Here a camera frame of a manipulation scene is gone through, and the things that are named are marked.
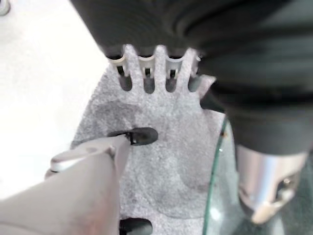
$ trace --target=black rubber nub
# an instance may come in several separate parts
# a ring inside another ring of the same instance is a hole
[[[133,130],[114,131],[108,137],[126,135],[133,146],[151,144],[158,139],[158,133],[151,127],[134,128]]]
[[[152,223],[148,219],[128,218],[119,221],[120,235],[151,235]]]

